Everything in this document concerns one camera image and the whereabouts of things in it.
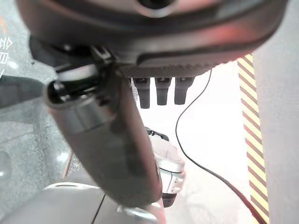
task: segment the hazard tape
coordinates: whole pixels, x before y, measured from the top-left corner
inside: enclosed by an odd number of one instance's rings
[[[269,223],[269,204],[259,109],[254,77],[253,56],[238,59],[242,113],[249,172],[250,199],[255,209]]]

